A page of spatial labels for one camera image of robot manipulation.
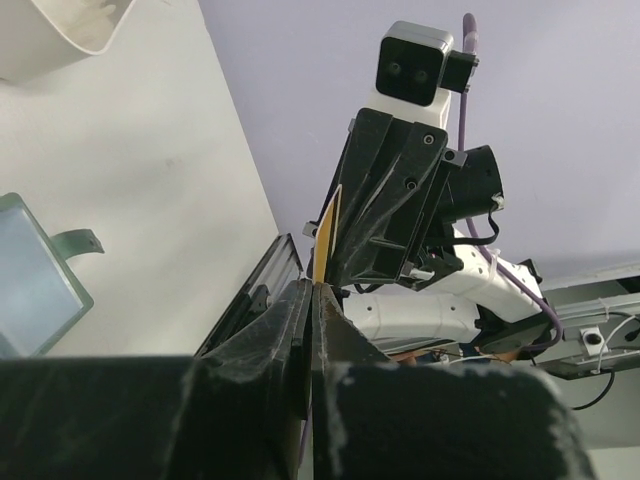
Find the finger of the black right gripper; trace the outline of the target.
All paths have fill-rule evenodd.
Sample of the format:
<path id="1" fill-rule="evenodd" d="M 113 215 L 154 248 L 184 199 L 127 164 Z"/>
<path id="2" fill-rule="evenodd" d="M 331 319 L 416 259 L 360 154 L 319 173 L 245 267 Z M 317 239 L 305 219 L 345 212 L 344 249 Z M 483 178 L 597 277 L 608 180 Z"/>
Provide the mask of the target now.
<path id="1" fill-rule="evenodd" d="M 339 285 L 344 261 L 340 254 L 347 234 L 361 211 L 402 152 L 412 125 L 388 113 L 362 108 L 354 118 L 334 183 L 340 185 L 341 204 L 336 223 L 335 249 L 329 262 L 329 282 Z"/>
<path id="2" fill-rule="evenodd" d="M 445 130 L 425 124 L 391 125 L 383 143 L 384 170 L 344 243 L 344 284 L 398 280 L 423 217 L 429 179 L 448 143 Z"/>

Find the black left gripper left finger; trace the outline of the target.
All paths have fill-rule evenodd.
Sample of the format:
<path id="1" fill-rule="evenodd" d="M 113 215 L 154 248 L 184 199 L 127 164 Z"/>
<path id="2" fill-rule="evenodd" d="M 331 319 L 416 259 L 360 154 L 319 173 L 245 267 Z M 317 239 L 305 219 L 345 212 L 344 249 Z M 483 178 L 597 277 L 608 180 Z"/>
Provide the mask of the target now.
<path id="1" fill-rule="evenodd" d="M 200 356 L 1 365 L 5 479 L 293 479 L 312 285 Z"/>

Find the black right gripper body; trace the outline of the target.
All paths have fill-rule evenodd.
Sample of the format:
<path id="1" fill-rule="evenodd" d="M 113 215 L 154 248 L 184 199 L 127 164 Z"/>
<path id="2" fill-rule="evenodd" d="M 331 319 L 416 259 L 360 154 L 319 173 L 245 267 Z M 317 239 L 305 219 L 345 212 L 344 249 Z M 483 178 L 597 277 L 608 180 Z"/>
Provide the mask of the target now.
<path id="1" fill-rule="evenodd" d="M 411 290 L 434 287 L 455 290 L 478 286 L 489 275 L 489 260 L 481 251 L 498 238 L 500 229 L 493 214 L 504 208 L 504 193 L 498 165 L 490 146 L 465 152 L 458 167 L 441 165 L 446 181 L 438 188 L 437 204 L 426 209 L 428 226 L 414 261 L 399 278 L 399 284 Z M 474 228 L 464 237 L 454 228 L 461 220 L 485 215 L 493 234 L 480 237 Z"/>

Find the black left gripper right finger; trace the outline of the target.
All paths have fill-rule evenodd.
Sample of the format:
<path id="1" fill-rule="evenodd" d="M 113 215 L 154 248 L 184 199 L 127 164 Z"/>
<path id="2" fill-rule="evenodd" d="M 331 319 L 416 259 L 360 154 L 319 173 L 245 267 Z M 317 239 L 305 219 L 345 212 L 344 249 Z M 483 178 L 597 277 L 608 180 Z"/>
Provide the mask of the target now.
<path id="1" fill-rule="evenodd" d="M 313 290 L 318 479 L 592 479 L 574 415 L 543 373 L 502 364 L 403 366 Z"/>

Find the green card holder wallet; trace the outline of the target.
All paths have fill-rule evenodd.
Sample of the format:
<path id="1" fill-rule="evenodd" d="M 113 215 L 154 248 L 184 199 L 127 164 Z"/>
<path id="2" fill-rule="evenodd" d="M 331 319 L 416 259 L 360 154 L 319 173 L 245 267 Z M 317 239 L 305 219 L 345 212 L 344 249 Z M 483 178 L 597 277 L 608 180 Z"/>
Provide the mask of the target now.
<path id="1" fill-rule="evenodd" d="M 94 306 L 68 265 L 104 248 L 90 229 L 48 235 L 22 197 L 1 197 L 1 358 L 47 353 Z"/>

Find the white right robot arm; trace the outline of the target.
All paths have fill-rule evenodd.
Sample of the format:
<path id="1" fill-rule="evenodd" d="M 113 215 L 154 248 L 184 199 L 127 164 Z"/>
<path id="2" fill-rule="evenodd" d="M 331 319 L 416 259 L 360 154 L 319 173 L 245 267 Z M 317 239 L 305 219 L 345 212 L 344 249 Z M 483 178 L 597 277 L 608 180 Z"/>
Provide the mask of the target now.
<path id="1" fill-rule="evenodd" d="M 399 312 L 380 314 L 376 337 L 468 344 L 484 354 L 537 355 L 563 337 L 529 263 L 491 251 L 493 236 L 457 232 L 460 220 L 492 218 L 504 204 L 491 148 L 453 150 L 439 126 L 370 108 L 356 115 L 327 208 L 335 217 L 324 279 L 367 300 L 384 285 L 410 291 Z"/>

